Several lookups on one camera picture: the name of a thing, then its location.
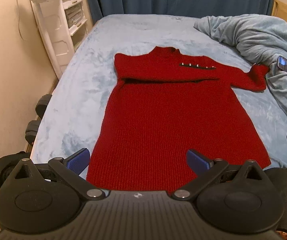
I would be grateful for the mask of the red knit sweater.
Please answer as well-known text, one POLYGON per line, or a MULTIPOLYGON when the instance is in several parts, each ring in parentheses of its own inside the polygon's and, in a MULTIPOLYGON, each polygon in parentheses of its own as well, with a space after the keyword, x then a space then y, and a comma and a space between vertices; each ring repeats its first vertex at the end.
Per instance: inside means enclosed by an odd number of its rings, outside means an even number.
POLYGON ((271 161, 235 88, 262 92, 269 69, 250 71, 206 56, 156 47, 114 57, 117 84, 108 99, 86 179, 118 191, 173 192, 195 178, 193 149, 209 159, 265 168, 271 161))

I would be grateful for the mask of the lower black dumbbell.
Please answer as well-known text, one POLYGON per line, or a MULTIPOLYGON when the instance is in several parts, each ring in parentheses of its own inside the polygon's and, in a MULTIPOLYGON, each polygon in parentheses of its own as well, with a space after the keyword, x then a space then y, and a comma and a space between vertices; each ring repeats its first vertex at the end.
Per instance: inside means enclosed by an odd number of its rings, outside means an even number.
POLYGON ((25 131, 25 140, 29 145, 33 145, 38 133, 41 120, 32 120, 28 123, 25 131))

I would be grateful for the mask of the black dumbbell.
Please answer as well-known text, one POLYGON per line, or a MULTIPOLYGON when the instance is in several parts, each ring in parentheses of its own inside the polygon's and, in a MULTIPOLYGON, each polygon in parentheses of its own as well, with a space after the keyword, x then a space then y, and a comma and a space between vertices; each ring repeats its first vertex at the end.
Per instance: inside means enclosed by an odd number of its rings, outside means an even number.
POLYGON ((41 120, 32 120, 28 123, 25 131, 25 140, 29 145, 33 145, 38 133, 41 120))
POLYGON ((35 112, 37 113, 37 116, 39 116, 39 118, 41 119, 43 118, 51 98, 52 98, 51 94, 45 94, 37 102, 35 112))

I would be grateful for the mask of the upper black dumbbell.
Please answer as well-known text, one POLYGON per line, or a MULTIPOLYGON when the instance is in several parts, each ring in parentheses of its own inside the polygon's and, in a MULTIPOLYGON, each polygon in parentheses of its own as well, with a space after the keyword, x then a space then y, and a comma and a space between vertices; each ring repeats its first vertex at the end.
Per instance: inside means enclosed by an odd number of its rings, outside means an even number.
POLYGON ((39 116, 39 118, 41 119, 43 118, 51 98, 52 98, 51 94, 45 94, 37 102, 35 112, 37 113, 37 116, 39 116))

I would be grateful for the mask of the light blue fleece bed cover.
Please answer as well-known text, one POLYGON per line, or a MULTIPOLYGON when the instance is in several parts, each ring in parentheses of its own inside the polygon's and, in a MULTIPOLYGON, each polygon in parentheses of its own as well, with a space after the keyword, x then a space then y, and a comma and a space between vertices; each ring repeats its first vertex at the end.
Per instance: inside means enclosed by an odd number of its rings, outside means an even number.
POLYGON ((250 69, 237 50, 197 31, 194 23, 194 18, 170 15, 110 15, 99 20, 52 94, 34 142, 33 162, 94 148, 116 85, 117 53, 141 55, 155 46, 175 47, 186 55, 205 55, 245 72, 250 69))

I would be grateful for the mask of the grey-blue crumpled blanket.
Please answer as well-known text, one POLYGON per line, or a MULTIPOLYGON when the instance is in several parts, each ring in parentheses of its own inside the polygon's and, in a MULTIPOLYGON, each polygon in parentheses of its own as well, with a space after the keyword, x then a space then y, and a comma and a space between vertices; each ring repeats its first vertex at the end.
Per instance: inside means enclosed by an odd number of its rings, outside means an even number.
POLYGON ((235 47, 250 63, 268 66, 268 88, 287 115, 287 72, 277 67, 279 56, 287 59, 286 21, 258 14, 205 16, 195 21, 194 28, 215 41, 235 47))

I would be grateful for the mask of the white shelf unit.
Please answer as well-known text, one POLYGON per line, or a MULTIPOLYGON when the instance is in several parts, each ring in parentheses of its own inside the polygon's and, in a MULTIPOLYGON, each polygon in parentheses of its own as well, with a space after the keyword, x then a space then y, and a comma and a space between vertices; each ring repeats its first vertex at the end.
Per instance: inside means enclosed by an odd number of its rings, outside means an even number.
POLYGON ((73 47, 75 51, 93 27, 88 0, 62 0, 73 47))

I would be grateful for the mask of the white standing fan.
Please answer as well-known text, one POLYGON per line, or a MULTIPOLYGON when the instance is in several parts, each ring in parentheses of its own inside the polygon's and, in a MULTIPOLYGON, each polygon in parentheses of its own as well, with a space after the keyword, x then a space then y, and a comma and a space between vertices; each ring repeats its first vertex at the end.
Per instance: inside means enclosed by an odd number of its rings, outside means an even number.
POLYGON ((71 61, 73 48, 62 0, 30 0, 39 33, 52 64, 60 79, 71 61))

